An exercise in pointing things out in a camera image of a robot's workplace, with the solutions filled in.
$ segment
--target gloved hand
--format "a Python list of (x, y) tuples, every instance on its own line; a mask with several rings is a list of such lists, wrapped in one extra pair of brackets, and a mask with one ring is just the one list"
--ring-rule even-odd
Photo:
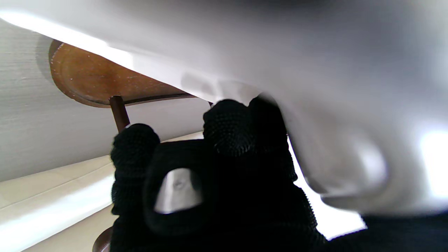
[[(149, 126), (134, 124), (115, 137), (112, 213), (119, 217), (112, 252), (244, 244), (309, 251), (326, 242), (293, 184), (297, 175), (275, 105), (259, 97), (249, 107), (223, 100), (204, 114), (203, 134), (159, 143)], [(177, 171), (189, 177), (176, 177)], [(176, 195), (192, 196), (192, 203), (179, 203)]]

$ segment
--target white surface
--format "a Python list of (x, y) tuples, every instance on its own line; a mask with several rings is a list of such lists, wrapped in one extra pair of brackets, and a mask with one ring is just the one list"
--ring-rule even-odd
[(64, 229), (24, 252), (91, 252), (96, 238), (113, 225), (112, 205)]
[(293, 156), (294, 169), (298, 176), (294, 184), (305, 192), (316, 216), (317, 230), (327, 239), (332, 239), (353, 231), (365, 229), (366, 225), (357, 212), (336, 209), (322, 202), (320, 195), (306, 183), (290, 143), (289, 151)]
[(448, 132), (448, 3), (306, 2), (2, 0), (0, 17), (212, 102), (269, 92), (329, 205), (446, 210), (448, 159), (421, 142)]
[(99, 159), (1, 182), (10, 204), (0, 208), (0, 251), (22, 251), (110, 205), (115, 169)]

